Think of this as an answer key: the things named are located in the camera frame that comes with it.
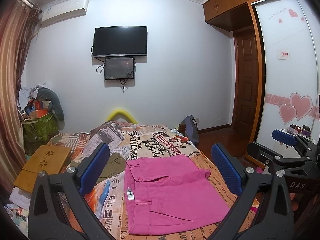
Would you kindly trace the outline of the pink pants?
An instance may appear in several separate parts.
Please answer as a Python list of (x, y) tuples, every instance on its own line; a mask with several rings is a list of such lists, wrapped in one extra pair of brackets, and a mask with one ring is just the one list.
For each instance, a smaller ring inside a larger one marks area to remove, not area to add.
[(167, 235), (224, 219), (229, 206), (209, 182), (210, 170), (185, 155), (129, 160), (124, 190), (132, 235)]

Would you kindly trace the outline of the bamboo lap desk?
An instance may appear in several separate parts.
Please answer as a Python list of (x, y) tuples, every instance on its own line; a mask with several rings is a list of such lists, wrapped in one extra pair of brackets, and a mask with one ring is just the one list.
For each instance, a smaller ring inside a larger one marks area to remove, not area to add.
[(42, 145), (23, 166), (14, 185), (32, 193), (38, 173), (40, 171), (46, 171), (49, 175), (60, 173), (70, 155), (70, 147)]

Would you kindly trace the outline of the brown wooden door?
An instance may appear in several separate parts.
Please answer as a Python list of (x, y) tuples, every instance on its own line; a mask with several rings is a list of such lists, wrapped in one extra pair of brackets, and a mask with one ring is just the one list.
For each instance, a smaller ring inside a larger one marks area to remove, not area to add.
[(258, 95), (258, 52), (253, 27), (235, 32), (235, 102), (232, 127), (251, 137)]

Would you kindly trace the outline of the blue grey backpack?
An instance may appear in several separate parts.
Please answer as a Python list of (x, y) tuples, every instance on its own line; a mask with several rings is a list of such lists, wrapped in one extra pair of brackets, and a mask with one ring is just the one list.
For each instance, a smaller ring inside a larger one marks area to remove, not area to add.
[(200, 142), (197, 123), (192, 115), (186, 116), (179, 124), (178, 131), (189, 139), (195, 146)]

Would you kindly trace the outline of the green fabric storage bag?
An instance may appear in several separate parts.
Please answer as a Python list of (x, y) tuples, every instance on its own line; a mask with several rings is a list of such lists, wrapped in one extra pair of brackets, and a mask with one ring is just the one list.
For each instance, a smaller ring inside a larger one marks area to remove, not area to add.
[(52, 113), (34, 120), (22, 122), (24, 149), (26, 155), (32, 156), (42, 145), (59, 133), (58, 125)]

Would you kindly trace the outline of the olive green pants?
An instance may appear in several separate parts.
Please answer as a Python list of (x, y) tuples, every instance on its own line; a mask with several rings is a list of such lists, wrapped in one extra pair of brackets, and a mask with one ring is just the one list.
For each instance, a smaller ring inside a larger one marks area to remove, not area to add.
[(107, 164), (101, 172), (96, 184), (99, 184), (105, 179), (111, 178), (117, 174), (120, 174), (125, 170), (125, 159), (118, 153), (114, 153), (109, 157)]

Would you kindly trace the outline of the white sliding wardrobe door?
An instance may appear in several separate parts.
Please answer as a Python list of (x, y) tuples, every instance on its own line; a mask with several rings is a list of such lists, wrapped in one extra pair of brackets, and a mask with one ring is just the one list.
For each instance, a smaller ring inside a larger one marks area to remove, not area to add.
[(308, 126), (312, 140), (319, 140), (319, 21), (305, 0), (263, 0), (254, 8), (266, 75), (257, 142), (285, 158), (297, 157), (272, 132)]

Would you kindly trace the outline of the newspaper print bed quilt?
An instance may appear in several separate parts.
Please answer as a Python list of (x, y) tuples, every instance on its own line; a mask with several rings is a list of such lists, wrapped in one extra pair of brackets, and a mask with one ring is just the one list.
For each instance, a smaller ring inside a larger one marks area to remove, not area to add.
[(236, 201), (217, 167), (164, 125), (109, 121), (49, 144), (70, 148), (75, 166), (101, 142), (110, 158), (85, 200), (115, 239), (207, 239)]

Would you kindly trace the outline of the yellow foam bed guard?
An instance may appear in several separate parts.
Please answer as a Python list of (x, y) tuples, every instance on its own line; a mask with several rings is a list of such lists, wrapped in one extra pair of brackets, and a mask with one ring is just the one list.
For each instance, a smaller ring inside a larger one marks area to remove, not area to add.
[(116, 117), (118, 116), (122, 116), (129, 123), (132, 123), (132, 124), (138, 123), (136, 119), (124, 109), (115, 109), (108, 115), (108, 117), (106, 118), (106, 121), (115, 120)]

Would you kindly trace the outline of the wooden overhead cabinet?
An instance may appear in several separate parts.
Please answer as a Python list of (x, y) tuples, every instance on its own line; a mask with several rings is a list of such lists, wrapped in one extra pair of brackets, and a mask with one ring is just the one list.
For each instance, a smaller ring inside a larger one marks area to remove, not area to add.
[(250, 27), (253, 20), (249, 1), (251, 0), (209, 0), (203, 5), (205, 22), (225, 31)]

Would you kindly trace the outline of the striped brown curtain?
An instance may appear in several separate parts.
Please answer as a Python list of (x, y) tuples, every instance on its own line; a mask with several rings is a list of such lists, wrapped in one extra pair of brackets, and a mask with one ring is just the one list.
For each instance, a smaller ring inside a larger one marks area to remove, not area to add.
[(40, 6), (11, 0), (1, 16), (1, 189), (10, 192), (26, 162), (17, 99)]

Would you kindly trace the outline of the white air conditioner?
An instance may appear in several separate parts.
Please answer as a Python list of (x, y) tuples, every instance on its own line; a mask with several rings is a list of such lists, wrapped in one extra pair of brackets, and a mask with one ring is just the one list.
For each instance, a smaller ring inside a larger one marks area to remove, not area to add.
[(89, 0), (69, 0), (48, 7), (43, 11), (41, 25), (49, 25), (68, 20), (75, 17), (85, 16)]

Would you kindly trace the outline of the small black wall monitor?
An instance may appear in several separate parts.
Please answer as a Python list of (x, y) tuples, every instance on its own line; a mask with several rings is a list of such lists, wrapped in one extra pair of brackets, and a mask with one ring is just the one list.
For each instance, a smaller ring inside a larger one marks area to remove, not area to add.
[(114, 57), (105, 59), (104, 80), (126, 80), (134, 78), (134, 57)]

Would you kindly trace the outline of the large black wall television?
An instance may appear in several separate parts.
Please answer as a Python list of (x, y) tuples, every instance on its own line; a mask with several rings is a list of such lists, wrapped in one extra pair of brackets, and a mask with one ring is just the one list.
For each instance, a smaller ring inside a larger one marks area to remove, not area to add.
[(148, 28), (113, 26), (95, 28), (92, 57), (145, 56), (148, 49)]

